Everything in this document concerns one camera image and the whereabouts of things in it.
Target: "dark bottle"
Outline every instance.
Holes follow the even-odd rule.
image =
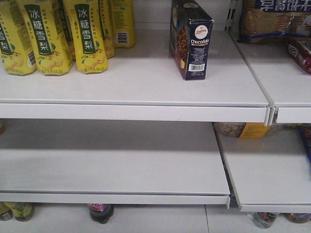
[[[87,204],[91,218],[101,224],[105,224],[113,215],[112,204],[92,203]]]

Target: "yellow package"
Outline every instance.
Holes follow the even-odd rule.
[[[113,32],[113,13],[110,0],[99,0],[102,31],[107,58],[115,55],[115,41]]]
[[[74,52],[72,32],[71,32],[69,18],[68,18],[67,12],[65,10],[63,0],[58,0],[58,12],[59,12],[60,20],[62,21],[62,24],[63,24],[63,30],[64,30],[64,34],[66,37],[66,41],[67,41],[68,46],[69,46],[69,50],[71,52],[72,60],[75,61],[76,55]]]
[[[17,0],[35,52],[37,68],[47,76],[70,71],[72,56],[58,13],[57,0]]]
[[[116,48],[130,48],[135,45],[135,27],[132,0],[112,0],[114,15],[113,31]]]
[[[98,0],[64,0],[76,53],[78,70],[84,74],[108,69]]]
[[[36,70],[33,48],[15,0],[0,1],[0,50],[8,74],[23,76]]]

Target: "barcode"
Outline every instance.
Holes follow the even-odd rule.
[[[31,51],[28,54],[28,67],[32,68],[35,65],[35,54],[34,51]]]
[[[205,64],[193,65],[189,64],[189,71],[204,71]]]
[[[128,33],[127,32],[118,32],[117,34],[118,44],[128,44]]]

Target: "snack package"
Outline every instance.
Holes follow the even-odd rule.
[[[205,79],[213,22],[194,0],[172,0],[170,51],[183,79]]]
[[[286,51],[301,68],[311,74],[311,38],[287,39]]]
[[[310,33],[311,0],[243,0],[242,42],[272,43]]]

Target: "bottle label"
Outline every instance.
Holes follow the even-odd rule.
[[[94,211],[104,211],[109,207],[109,204],[101,204],[101,203],[91,203],[87,205],[91,210]]]

